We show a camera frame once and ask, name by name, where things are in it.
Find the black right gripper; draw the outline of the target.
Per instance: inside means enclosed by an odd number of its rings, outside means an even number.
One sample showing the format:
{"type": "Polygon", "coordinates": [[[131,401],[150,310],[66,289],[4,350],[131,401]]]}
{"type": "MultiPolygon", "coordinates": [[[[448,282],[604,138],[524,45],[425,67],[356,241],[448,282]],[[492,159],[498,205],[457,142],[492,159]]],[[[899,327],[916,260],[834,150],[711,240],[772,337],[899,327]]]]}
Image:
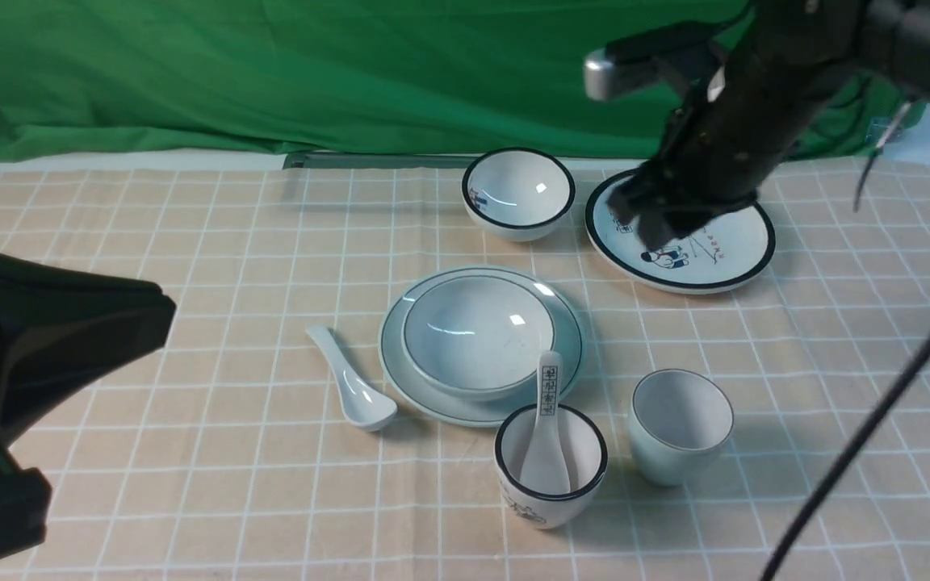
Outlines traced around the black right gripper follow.
{"type": "Polygon", "coordinates": [[[660,151],[610,195],[610,210],[622,222],[635,220],[646,250],[686,238],[685,222],[752,205],[824,104],[822,61],[737,48],[723,80],[713,100],[707,86],[690,89],[660,151]]]}

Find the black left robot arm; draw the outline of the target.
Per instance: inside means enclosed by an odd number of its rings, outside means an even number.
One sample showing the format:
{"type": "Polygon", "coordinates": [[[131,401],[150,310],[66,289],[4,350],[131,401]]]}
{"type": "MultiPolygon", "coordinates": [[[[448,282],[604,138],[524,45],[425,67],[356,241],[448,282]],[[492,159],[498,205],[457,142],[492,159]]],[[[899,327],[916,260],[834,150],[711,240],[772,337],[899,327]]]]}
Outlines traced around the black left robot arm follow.
{"type": "Polygon", "coordinates": [[[10,447],[84,387],[162,349],[176,311],[151,281],[0,253],[0,560],[45,540],[52,499],[10,447]]]}

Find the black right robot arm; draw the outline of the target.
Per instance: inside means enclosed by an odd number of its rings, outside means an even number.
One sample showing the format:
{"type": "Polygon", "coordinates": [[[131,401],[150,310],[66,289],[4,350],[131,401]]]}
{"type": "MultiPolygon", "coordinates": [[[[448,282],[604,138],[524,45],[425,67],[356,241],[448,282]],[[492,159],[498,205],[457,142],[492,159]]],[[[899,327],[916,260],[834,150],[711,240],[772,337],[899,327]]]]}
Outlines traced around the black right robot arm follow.
{"type": "Polygon", "coordinates": [[[857,71],[930,103],[930,1],[761,1],[717,73],[684,92],[660,147],[606,206],[648,248],[749,208],[857,71]]]}

